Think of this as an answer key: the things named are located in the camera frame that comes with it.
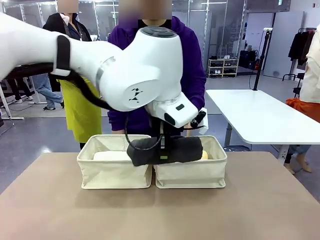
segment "white robotic arm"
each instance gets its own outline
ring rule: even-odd
[[[50,32],[0,13],[0,81],[19,65],[57,61],[57,38]],[[180,128],[197,108],[181,92],[183,55],[178,35],[163,27],[140,29],[125,49],[106,41],[71,39],[69,66],[86,77],[115,110],[145,106],[151,116]],[[66,76],[68,71],[54,69]]]

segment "tabletop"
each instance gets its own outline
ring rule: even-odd
[[[0,195],[0,239],[320,239],[320,204],[270,153],[228,153],[223,189],[84,190],[76,157],[45,153]]]
[[[320,144],[320,123],[263,91],[206,92],[248,144]]]

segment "shoe rack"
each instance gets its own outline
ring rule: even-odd
[[[231,58],[231,59],[209,59],[208,60],[208,77],[236,77],[238,73],[239,59]]]

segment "fabric storage bin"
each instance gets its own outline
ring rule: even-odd
[[[129,135],[130,141],[150,138]],[[94,135],[77,156],[82,172],[83,189],[142,189],[151,185],[152,167],[135,167],[131,160],[94,160],[97,152],[126,151],[129,144],[125,135]]]
[[[209,159],[154,165],[160,189],[224,188],[227,154],[214,136],[200,136]]]

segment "dark gray towel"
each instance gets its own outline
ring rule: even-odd
[[[135,167],[142,165],[160,165],[169,163],[188,163],[200,160],[203,153],[202,143],[199,137],[170,137],[168,148],[161,150],[156,146],[150,150],[136,150],[129,145],[126,153]],[[156,137],[133,140],[132,144],[140,149],[146,149],[157,142]]]

